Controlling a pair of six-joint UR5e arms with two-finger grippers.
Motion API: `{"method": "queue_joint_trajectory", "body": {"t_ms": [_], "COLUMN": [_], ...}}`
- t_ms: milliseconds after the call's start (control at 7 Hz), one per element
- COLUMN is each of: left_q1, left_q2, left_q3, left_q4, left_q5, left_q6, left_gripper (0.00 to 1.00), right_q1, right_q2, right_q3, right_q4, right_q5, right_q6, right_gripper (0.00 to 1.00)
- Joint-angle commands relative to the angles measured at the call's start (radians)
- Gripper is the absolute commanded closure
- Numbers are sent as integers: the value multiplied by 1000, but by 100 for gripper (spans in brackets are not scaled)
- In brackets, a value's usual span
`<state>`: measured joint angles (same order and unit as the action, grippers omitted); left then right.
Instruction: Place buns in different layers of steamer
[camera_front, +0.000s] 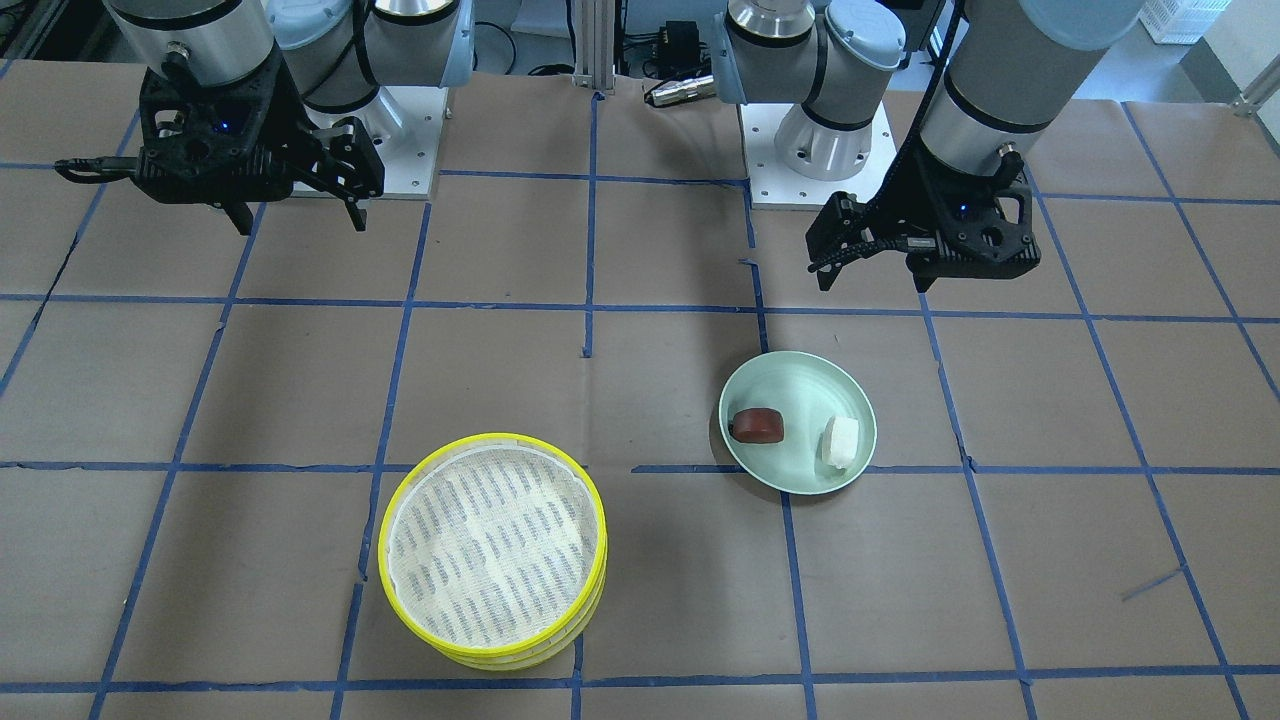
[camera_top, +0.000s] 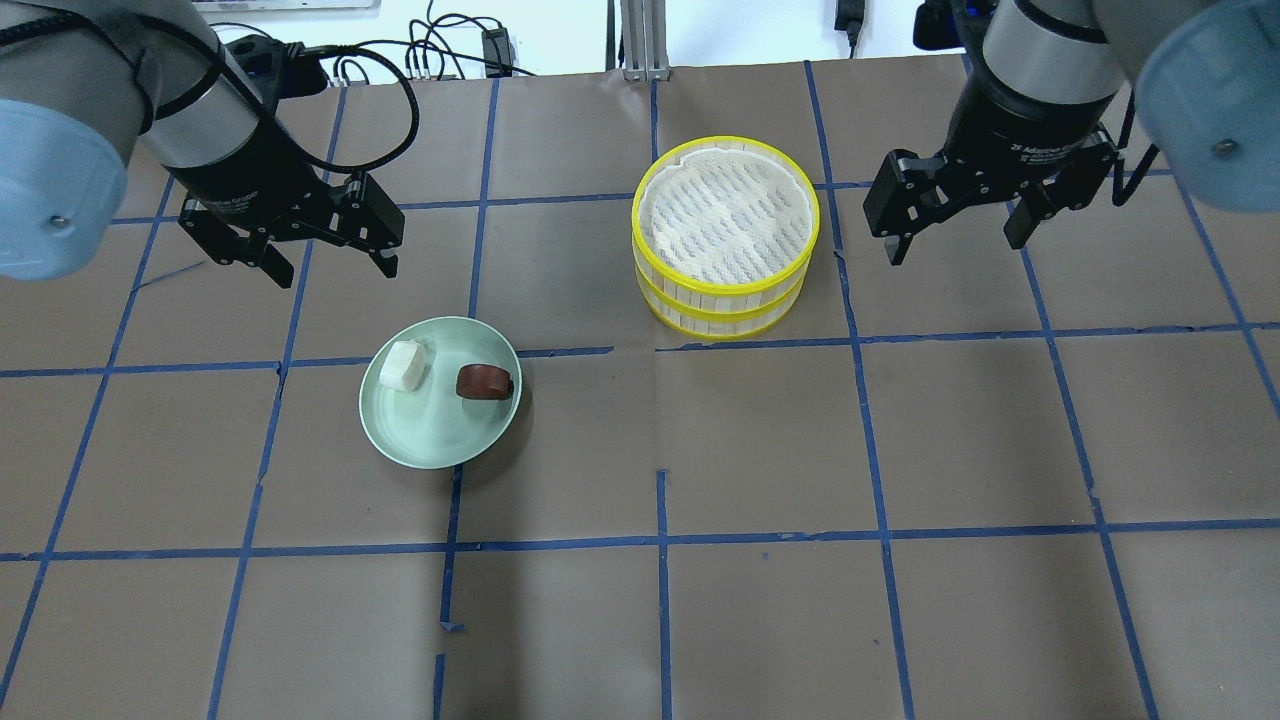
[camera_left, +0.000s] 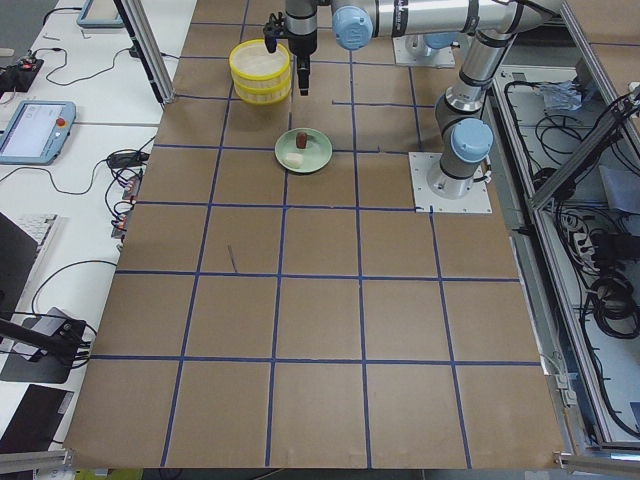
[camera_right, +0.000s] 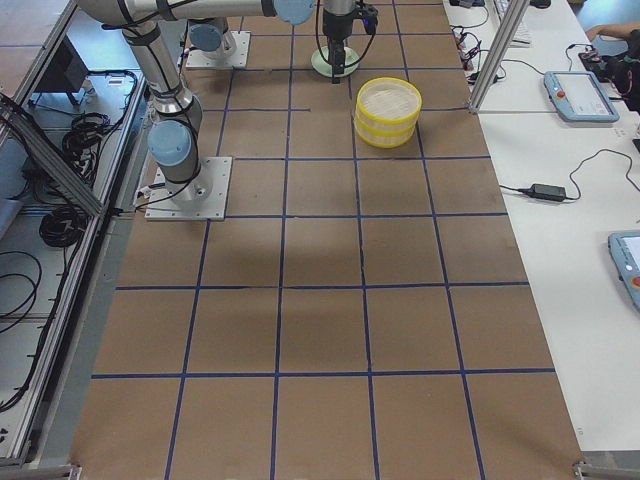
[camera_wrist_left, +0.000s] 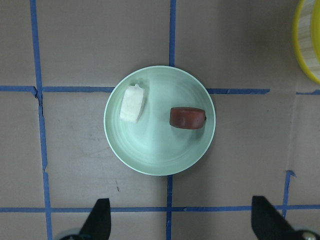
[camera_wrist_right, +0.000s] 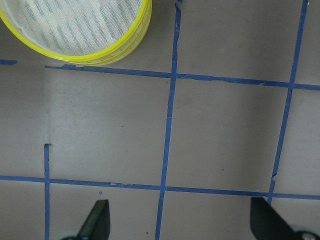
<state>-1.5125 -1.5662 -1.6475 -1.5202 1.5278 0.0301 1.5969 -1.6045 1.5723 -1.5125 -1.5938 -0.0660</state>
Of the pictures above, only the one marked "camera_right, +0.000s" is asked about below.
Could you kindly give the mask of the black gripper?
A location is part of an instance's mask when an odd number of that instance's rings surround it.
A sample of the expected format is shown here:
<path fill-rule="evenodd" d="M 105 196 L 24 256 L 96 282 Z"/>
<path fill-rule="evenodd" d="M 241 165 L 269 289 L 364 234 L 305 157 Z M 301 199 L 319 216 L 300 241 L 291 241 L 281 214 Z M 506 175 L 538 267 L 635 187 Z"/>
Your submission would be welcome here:
<path fill-rule="evenodd" d="M 365 1 L 326 0 L 322 6 L 322 31 L 329 46 L 331 82 L 339 84 L 345 71 L 344 42 L 352 35 L 353 23 L 361 20 L 367 35 L 376 34 L 376 8 Z"/>

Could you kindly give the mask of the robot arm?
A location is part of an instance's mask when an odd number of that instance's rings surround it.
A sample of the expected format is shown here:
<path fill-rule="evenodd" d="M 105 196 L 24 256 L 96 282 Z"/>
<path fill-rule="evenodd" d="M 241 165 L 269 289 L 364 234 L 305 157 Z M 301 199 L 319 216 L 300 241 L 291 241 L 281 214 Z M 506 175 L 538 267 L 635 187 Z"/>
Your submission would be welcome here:
<path fill-rule="evenodd" d="M 272 6 L 275 14 L 291 25 L 305 23 L 315 9 L 315 54 L 319 56 L 319 65 L 314 69 L 320 72 L 320 67 L 327 67 L 328 72 L 324 76 L 329 77 L 333 84 L 349 75 L 361 61 L 360 57 L 347 61 L 345 41 L 353 33 L 354 22 L 361 20 L 370 36 L 363 57 L 377 33 L 378 10 L 365 1 L 325 1 L 323 5 L 320 1 L 273 1 Z M 235 40 L 225 17 L 189 20 L 188 33 L 192 46 L 210 58 L 216 55 L 224 58 L 235 49 Z"/>
<path fill-rule="evenodd" d="M 202 208 L 226 198 L 216 190 L 209 167 L 229 163 L 228 158 L 208 161 L 198 152 L 202 106 L 184 84 L 161 36 L 158 22 L 185 20 L 213 27 L 229 17 L 277 17 L 290 24 L 306 22 L 312 13 L 308 1 L 81 1 L 79 6 L 104 29 L 119 30 L 149 83 L 154 124 L 148 150 L 164 176 L 165 197 L 147 203 L 170 218 L 184 212 L 191 219 Z"/>

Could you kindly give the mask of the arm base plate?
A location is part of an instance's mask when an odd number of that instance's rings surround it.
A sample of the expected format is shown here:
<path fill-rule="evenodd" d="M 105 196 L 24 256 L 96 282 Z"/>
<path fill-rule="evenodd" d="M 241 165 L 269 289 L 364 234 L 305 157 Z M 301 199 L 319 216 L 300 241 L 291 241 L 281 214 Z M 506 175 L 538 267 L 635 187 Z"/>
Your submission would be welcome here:
<path fill-rule="evenodd" d="M 150 205 L 144 208 L 149 221 L 223 221 L 226 215 L 232 157 L 205 157 L 199 175 L 182 190 L 180 185 L 167 182 L 160 168 L 155 183 L 164 186 L 153 189 Z"/>
<path fill-rule="evenodd" d="M 187 69 L 241 70 L 249 56 L 251 33 L 228 30 L 224 34 L 191 35 Z"/>

